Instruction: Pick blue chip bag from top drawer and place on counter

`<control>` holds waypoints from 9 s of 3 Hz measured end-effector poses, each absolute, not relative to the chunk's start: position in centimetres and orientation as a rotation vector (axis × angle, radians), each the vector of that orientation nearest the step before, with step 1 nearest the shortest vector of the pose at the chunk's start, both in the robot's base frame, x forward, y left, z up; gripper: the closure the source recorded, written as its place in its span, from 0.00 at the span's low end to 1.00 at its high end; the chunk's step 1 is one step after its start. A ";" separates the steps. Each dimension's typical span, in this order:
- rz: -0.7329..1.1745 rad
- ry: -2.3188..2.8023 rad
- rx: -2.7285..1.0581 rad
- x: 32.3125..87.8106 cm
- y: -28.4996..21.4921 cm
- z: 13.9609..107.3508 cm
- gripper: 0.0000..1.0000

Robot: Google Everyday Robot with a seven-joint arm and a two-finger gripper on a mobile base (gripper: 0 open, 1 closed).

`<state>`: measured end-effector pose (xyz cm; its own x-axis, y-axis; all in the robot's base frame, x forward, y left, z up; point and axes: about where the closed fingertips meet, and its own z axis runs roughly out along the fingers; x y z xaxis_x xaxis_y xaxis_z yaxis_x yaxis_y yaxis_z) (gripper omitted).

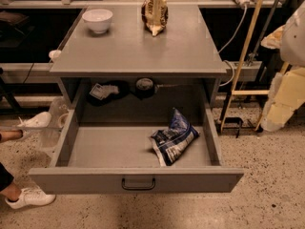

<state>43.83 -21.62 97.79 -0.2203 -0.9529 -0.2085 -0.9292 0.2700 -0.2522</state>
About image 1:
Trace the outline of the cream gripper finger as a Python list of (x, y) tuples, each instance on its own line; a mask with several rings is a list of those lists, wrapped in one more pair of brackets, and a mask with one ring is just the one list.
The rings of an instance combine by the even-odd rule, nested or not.
[(292, 67), (277, 73), (265, 103), (261, 127), (268, 132), (281, 129), (294, 112), (305, 103), (305, 68)]
[(285, 26), (280, 26), (275, 31), (265, 36), (260, 45), (264, 48), (275, 50), (280, 49), (282, 45), (282, 35), (284, 32)]

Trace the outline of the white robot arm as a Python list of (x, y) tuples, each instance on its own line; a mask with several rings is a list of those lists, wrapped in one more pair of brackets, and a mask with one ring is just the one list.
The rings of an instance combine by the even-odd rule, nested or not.
[(305, 1), (261, 45), (279, 49), (281, 59), (293, 66), (286, 73), (275, 74), (263, 108), (260, 125), (265, 131), (274, 132), (305, 103)]

